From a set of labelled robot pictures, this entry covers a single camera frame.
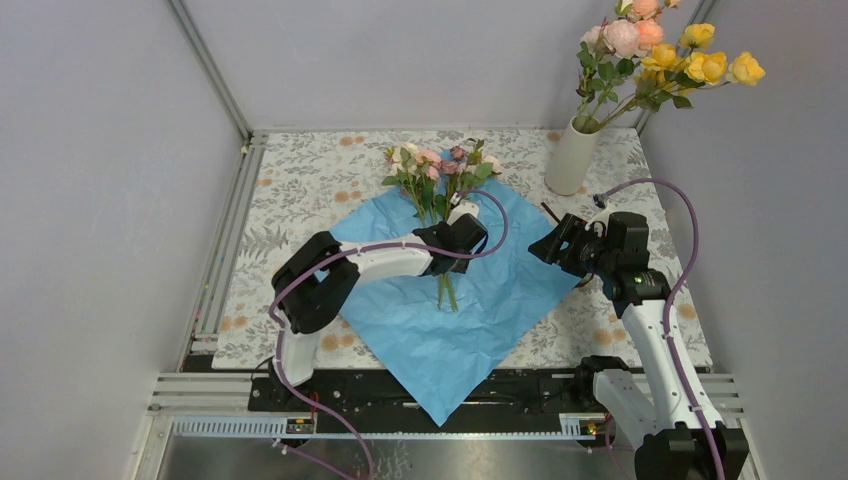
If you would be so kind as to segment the brown ribbon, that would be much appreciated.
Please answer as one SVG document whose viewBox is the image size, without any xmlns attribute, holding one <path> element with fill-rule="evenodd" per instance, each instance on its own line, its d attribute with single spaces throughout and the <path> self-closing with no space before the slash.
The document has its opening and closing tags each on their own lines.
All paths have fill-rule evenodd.
<svg viewBox="0 0 848 480">
<path fill-rule="evenodd" d="M 561 222 L 561 218 L 556 214 L 556 212 L 546 203 L 540 203 L 543 210 L 551 217 L 552 221 L 555 225 L 558 225 Z"/>
</svg>

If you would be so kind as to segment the artificial flower bunch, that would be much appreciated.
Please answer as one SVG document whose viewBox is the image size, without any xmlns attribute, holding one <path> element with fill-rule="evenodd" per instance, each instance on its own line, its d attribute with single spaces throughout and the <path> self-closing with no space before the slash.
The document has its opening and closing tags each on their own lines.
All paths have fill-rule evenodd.
<svg viewBox="0 0 848 480">
<path fill-rule="evenodd" d="M 442 153 L 420 148 L 413 143 L 390 147 L 385 151 L 389 173 L 383 184 L 398 187 L 401 194 L 411 202 L 413 217 L 420 223 L 419 228 L 446 222 L 455 205 L 463 200 L 474 202 L 470 199 L 473 189 L 482 187 L 502 173 L 499 161 L 492 155 L 486 155 L 483 146 L 482 140 L 474 140 L 470 149 L 456 145 Z M 429 251 L 470 260 L 472 254 L 481 254 L 487 247 L 486 244 L 481 253 L 476 253 L 475 247 L 472 254 L 463 255 L 425 245 L 413 233 L 402 239 L 400 245 L 426 256 L 429 264 L 423 272 L 431 262 Z M 451 310 L 456 312 L 459 310 L 459 302 L 452 281 L 453 274 L 460 273 L 424 276 L 437 278 L 437 305 L 441 307 L 447 302 Z"/>
</svg>

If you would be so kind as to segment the blue wrapping paper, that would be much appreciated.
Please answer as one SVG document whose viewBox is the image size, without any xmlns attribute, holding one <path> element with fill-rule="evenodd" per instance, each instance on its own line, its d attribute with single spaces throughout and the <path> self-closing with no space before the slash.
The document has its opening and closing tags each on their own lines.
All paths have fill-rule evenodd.
<svg viewBox="0 0 848 480">
<path fill-rule="evenodd" d="M 579 280 L 529 253 L 547 235 L 549 218 L 531 194 L 546 194 L 538 164 L 502 161 L 503 172 L 479 195 L 480 221 L 494 254 L 451 277 L 458 308 L 437 305 L 434 277 L 397 277 L 356 287 L 320 337 L 321 368 L 386 367 L 437 426 L 548 317 Z"/>
</svg>

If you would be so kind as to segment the yellow rose stem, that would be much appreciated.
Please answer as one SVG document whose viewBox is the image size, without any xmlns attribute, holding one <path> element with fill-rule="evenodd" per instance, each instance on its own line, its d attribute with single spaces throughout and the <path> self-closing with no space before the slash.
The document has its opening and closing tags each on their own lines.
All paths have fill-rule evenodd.
<svg viewBox="0 0 848 480">
<path fill-rule="evenodd" d="M 664 41 L 652 19 L 619 18 L 589 30 L 580 41 L 577 93 L 581 98 L 572 125 L 595 133 L 635 110 L 657 112 L 669 103 L 693 106 L 690 95 L 728 84 L 757 86 L 765 69 L 750 52 L 729 58 L 709 53 L 715 36 L 711 24 L 688 26 L 677 46 Z"/>
</svg>

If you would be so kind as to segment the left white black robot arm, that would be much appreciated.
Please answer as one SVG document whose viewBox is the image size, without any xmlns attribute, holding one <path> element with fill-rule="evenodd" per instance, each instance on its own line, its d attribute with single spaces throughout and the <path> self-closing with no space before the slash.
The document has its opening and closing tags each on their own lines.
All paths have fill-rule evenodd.
<svg viewBox="0 0 848 480">
<path fill-rule="evenodd" d="M 281 329 L 272 398 L 288 411 L 307 404 L 320 331 L 356 287 L 457 271 L 461 262 L 480 257 L 487 241 L 487 229 L 472 213 L 388 241 L 343 242 L 329 231 L 313 235 L 271 280 L 269 316 Z"/>
</svg>

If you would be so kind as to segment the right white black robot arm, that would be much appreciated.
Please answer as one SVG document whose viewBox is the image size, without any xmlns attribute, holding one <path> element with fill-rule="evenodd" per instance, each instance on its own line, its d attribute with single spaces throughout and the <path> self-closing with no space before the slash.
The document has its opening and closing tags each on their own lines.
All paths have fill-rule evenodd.
<svg viewBox="0 0 848 480">
<path fill-rule="evenodd" d="M 583 410 L 603 407 L 634 450 L 638 479 L 737 479 L 750 453 L 745 433 L 726 425 L 685 356 L 672 289 L 649 265 L 645 216 L 614 212 L 603 233 L 565 215 L 529 252 L 579 278 L 595 276 L 630 335 L 649 391 L 617 357 L 581 361 L 572 383 Z"/>
</svg>

